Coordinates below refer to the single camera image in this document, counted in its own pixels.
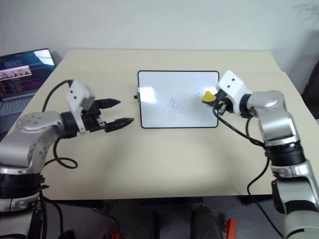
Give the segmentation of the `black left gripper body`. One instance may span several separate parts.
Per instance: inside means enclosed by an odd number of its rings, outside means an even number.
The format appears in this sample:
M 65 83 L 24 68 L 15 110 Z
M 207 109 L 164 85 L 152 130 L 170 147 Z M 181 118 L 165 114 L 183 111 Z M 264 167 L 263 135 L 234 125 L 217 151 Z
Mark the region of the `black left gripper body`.
M 106 123 L 100 118 L 101 109 L 103 109 L 101 101 L 94 101 L 88 110 L 82 110 L 81 119 L 85 129 L 90 132 L 104 130 Z

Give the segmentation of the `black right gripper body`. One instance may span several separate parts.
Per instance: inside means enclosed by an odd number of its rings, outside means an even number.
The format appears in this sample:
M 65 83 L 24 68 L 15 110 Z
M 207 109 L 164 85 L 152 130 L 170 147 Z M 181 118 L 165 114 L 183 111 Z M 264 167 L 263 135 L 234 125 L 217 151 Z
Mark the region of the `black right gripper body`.
M 227 98 L 227 95 L 223 91 L 219 91 L 219 92 L 222 92 L 222 98 L 219 101 L 224 101 L 225 105 L 219 111 L 217 111 L 218 114 L 223 115 L 225 112 L 233 114 L 234 111 L 233 111 L 233 104 L 231 100 Z

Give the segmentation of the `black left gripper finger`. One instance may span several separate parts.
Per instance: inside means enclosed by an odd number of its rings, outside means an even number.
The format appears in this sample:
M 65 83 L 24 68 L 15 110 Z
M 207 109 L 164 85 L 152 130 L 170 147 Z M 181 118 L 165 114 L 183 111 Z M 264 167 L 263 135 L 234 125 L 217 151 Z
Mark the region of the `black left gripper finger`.
M 113 122 L 106 123 L 104 128 L 105 132 L 112 132 L 119 129 L 123 129 L 134 121 L 134 118 L 121 118 L 116 119 Z
M 121 102 L 119 100 L 116 99 L 100 99 L 100 100 L 96 100 L 95 104 L 99 109 L 108 109 L 108 108 L 112 108 L 118 104 L 120 104 Z

